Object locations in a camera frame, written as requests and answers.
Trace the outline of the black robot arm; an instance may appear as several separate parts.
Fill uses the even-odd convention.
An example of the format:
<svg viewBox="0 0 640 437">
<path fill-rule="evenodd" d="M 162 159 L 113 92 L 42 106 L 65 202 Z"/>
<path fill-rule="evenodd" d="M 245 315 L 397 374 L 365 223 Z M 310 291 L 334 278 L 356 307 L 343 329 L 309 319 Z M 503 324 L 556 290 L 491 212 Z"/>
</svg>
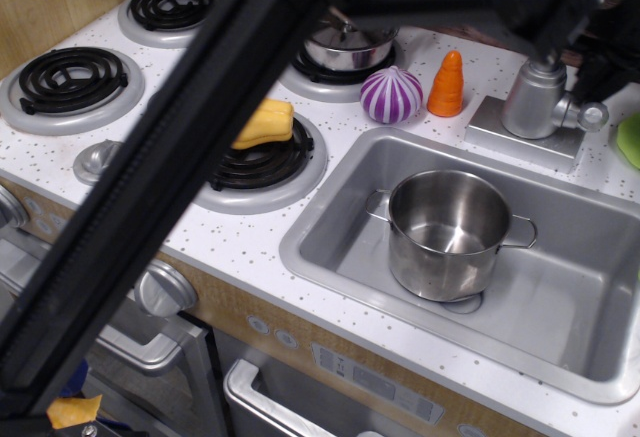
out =
<svg viewBox="0 0 640 437">
<path fill-rule="evenodd" d="M 317 20 L 470 25 L 550 59 L 600 0 L 221 0 L 1 324 L 1 432 L 46 411 Z"/>
</svg>

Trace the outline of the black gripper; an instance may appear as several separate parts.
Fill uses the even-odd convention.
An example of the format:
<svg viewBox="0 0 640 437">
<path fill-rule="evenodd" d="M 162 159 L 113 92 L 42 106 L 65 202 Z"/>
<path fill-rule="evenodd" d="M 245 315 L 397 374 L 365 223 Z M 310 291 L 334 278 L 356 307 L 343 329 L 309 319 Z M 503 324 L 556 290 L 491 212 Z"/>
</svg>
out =
<svg viewBox="0 0 640 437">
<path fill-rule="evenodd" d="M 598 11 L 572 47 L 582 55 L 572 94 L 580 104 L 604 102 L 639 82 L 639 0 Z"/>
</svg>

